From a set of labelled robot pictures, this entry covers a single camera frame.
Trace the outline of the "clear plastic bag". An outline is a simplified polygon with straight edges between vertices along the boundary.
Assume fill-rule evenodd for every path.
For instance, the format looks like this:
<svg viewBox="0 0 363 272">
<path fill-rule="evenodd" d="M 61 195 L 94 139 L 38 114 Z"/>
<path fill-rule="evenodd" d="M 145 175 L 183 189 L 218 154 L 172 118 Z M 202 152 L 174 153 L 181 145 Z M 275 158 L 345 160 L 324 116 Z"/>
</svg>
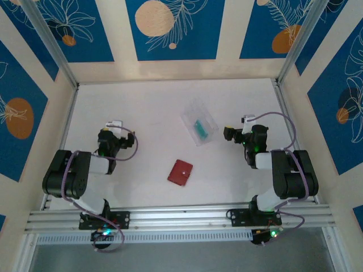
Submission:
<svg viewBox="0 0 363 272">
<path fill-rule="evenodd" d="M 181 120 L 196 146 L 201 146 L 212 141 L 215 133 L 219 130 L 214 118 L 200 99 L 194 99 L 184 108 L 181 114 Z M 200 139 L 198 132 L 194 128 L 196 120 L 199 120 L 208 132 L 208 137 L 205 141 Z"/>
</svg>

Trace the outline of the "red leather card holder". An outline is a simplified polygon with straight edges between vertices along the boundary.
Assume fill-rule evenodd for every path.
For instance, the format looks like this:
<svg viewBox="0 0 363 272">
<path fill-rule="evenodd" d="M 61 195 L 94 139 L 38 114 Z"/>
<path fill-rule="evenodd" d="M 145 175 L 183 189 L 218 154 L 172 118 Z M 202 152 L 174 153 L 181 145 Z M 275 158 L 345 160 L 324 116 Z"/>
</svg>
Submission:
<svg viewBox="0 0 363 272">
<path fill-rule="evenodd" d="M 192 169 L 192 164 L 177 159 L 170 174 L 168 175 L 167 180 L 176 185 L 185 186 L 190 177 Z"/>
</svg>

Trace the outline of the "black controller board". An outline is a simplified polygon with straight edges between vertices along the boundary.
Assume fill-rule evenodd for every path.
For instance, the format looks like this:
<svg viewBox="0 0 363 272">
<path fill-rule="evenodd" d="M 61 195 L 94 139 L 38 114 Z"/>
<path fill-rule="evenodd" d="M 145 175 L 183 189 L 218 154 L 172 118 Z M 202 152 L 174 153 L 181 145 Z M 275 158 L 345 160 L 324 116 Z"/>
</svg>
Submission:
<svg viewBox="0 0 363 272">
<path fill-rule="evenodd" d="M 106 225 L 91 233 L 91 243 L 96 251 L 108 248 L 110 244 L 103 244 L 102 241 L 110 241 L 111 238 L 112 231 Z"/>
<path fill-rule="evenodd" d="M 279 229 L 253 229 L 252 231 L 252 243 L 255 245 L 265 245 L 272 241 L 280 234 Z"/>
</svg>

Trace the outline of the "aluminium side rail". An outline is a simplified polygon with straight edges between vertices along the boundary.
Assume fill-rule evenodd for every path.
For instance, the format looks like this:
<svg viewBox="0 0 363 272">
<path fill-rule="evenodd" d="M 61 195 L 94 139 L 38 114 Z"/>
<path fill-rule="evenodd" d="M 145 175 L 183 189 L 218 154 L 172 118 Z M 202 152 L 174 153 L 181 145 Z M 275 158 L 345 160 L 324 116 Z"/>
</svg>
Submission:
<svg viewBox="0 0 363 272">
<path fill-rule="evenodd" d="M 65 122 L 65 126 L 64 126 L 64 128 L 62 130 L 62 137 L 61 137 L 60 145 L 58 147 L 59 149 L 64 149 L 64 147 L 65 147 L 67 135 L 68 135 L 68 132 L 69 132 L 69 127 L 70 127 L 70 124 L 71 124 L 71 119 L 72 119 L 72 116 L 73 116 L 76 100 L 77 100 L 77 97 L 78 97 L 78 91 L 79 91 L 79 84 L 77 85 L 77 88 L 75 89 L 75 91 L 73 93 L 72 100 L 71 100 L 69 109 L 67 111 L 67 119 L 66 119 L 66 122 Z M 43 195 L 42 202 L 41 202 L 41 205 L 40 205 L 40 211 L 43 211 L 43 210 L 46 209 L 47 201 L 48 201 L 48 195 L 45 193 Z"/>
<path fill-rule="evenodd" d="M 289 114 L 282 90 L 272 80 L 281 116 L 291 139 L 291 143 L 282 151 L 273 152 L 273 182 L 276 194 L 284 201 L 303 201 L 315 197 L 319 190 L 318 179 L 306 150 L 299 150 L 297 129 Z"/>
</svg>

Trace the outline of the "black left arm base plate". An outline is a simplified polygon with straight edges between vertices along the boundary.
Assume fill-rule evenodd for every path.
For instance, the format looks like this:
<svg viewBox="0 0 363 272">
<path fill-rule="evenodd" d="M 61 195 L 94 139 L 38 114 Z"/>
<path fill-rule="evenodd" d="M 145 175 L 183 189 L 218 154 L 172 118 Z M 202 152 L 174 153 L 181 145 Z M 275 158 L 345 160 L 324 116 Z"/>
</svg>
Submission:
<svg viewBox="0 0 363 272">
<path fill-rule="evenodd" d="M 127 230 L 130 223 L 129 211 L 111 211 L 108 214 L 104 214 L 104 217 L 109 221 L 116 224 L 122 230 Z M 106 228 L 115 229 L 111 224 L 98 219 L 89 214 L 80 213 L 79 227 L 80 230 L 105 230 Z"/>
</svg>

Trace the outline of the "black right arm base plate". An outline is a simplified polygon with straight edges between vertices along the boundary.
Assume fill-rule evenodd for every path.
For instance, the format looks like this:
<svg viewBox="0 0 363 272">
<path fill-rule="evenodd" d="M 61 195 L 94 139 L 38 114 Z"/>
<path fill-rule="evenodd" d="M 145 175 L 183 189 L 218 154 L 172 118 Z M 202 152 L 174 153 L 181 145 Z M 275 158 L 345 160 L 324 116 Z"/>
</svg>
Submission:
<svg viewBox="0 0 363 272">
<path fill-rule="evenodd" d="M 226 217 L 233 227 L 281 226 L 282 220 L 276 212 L 262 212 L 250 209 L 230 209 Z"/>
</svg>

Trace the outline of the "aluminium table edge rail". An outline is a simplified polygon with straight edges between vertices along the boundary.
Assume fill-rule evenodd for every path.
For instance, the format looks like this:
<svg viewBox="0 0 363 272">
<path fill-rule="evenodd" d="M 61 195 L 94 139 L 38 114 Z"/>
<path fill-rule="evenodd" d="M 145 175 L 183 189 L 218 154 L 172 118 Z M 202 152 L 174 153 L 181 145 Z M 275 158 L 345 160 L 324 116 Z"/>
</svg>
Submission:
<svg viewBox="0 0 363 272">
<path fill-rule="evenodd" d="M 242 202 L 224 205 L 129 207 L 112 211 L 130 212 L 128 231 L 194 231 L 230 230 L 232 225 L 226 217 L 227 210 L 246 208 L 248 204 Z M 305 223 L 302 226 L 305 228 L 336 226 L 327 204 L 302 201 L 286 205 L 280 211 L 304 217 Z M 78 225 L 77 210 L 31 211 L 24 231 L 25 233 L 81 232 Z"/>
</svg>

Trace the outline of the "aluminium frame post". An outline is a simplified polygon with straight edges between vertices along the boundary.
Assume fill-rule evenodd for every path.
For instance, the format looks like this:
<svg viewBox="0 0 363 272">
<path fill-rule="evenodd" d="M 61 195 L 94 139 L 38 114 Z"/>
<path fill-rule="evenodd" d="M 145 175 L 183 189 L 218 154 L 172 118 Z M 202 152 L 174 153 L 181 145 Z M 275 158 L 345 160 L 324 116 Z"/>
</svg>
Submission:
<svg viewBox="0 0 363 272">
<path fill-rule="evenodd" d="M 59 47 L 56 39 L 54 38 L 51 30 L 49 29 L 46 21 L 44 20 L 41 12 L 37 8 L 36 4 L 32 0 L 19 0 L 21 7 L 25 12 L 27 18 L 32 23 L 38 36 L 41 38 L 43 44 L 47 48 L 48 52 L 54 59 L 60 71 L 63 72 L 65 78 L 69 81 L 72 87 L 76 90 L 79 87 L 79 82 L 76 80 L 68 61 Z"/>
<path fill-rule="evenodd" d="M 321 14 L 327 6 L 329 0 L 314 0 L 310 11 L 307 13 L 306 19 L 304 20 L 301 29 L 286 57 L 286 60 L 281 68 L 281 71 L 276 78 L 278 87 L 281 87 L 288 72 L 295 64 L 297 58 L 301 54 L 302 49 L 307 43 L 314 27 L 316 26 Z"/>
</svg>

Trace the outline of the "aluminium frame leg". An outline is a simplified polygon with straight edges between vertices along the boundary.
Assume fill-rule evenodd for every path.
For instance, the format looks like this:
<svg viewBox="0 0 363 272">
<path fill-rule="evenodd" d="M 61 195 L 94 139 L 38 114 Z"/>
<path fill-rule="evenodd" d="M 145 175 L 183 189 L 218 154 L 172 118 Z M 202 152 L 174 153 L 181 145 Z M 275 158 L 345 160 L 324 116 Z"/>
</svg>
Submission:
<svg viewBox="0 0 363 272">
<path fill-rule="evenodd" d="M 34 233 L 22 236 L 12 272 L 29 272 L 38 237 Z"/>
<path fill-rule="evenodd" d="M 330 257 L 331 257 L 334 271 L 341 272 L 339 256 L 336 251 L 336 245 L 335 245 L 334 237 L 331 232 L 331 227 L 322 227 L 322 231 L 324 234 L 324 239 L 326 241 Z"/>
</svg>

